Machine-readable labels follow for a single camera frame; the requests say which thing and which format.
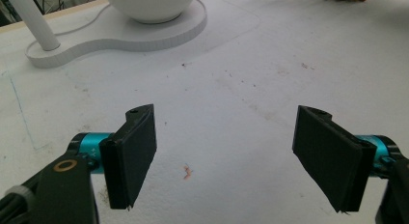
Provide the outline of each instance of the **white bowl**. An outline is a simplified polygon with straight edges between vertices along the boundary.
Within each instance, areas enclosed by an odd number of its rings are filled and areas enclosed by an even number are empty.
[[[162,23],[180,15],[193,0],[108,0],[118,11],[142,23]]]

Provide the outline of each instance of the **white lamp base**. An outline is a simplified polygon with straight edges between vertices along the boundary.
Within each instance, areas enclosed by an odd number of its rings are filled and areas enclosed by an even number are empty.
[[[156,51],[189,42],[203,31],[206,22],[205,5],[200,0],[194,0],[179,17],[160,24],[139,23],[108,6],[90,25],[57,34],[61,43],[57,49],[44,51],[33,42],[26,56],[35,67],[55,68],[103,49]]]

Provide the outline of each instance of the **white tabletop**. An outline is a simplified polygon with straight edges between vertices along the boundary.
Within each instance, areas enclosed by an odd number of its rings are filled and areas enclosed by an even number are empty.
[[[110,210],[93,176],[101,223],[374,223],[386,182],[368,180],[360,212],[335,213],[292,152],[296,112],[325,110],[409,155],[409,0],[202,1],[208,23],[191,42],[57,69],[31,66],[27,28],[0,33],[0,193],[76,133],[116,131],[153,103],[158,150],[134,209]],[[98,8],[49,23],[69,29]]]

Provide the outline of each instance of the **white table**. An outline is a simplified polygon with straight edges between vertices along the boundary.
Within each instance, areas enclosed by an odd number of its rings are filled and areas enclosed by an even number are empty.
[[[153,103],[158,151],[135,208],[110,210],[93,176],[101,223],[373,223],[386,182],[368,180],[360,212],[335,213],[292,153],[296,111],[328,111],[409,155],[409,0],[202,1],[208,24],[191,42],[51,70],[24,56],[27,28],[0,29],[0,193],[76,133],[116,131],[125,111]],[[104,3],[49,23],[69,29]]]

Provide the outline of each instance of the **table surface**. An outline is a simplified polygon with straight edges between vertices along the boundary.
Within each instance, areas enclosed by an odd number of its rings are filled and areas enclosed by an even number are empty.
[[[208,23],[191,42],[49,70],[25,57],[24,25],[0,29],[0,193],[76,133],[116,131],[125,111],[153,103],[158,150],[134,209],[110,210],[93,176],[101,223],[374,223],[386,181],[368,180],[360,212],[335,213],[292,152],[296,112],[325,110],[409,155],[409,0],[202,1]],[[69,30],[105,4],[48,22]]]

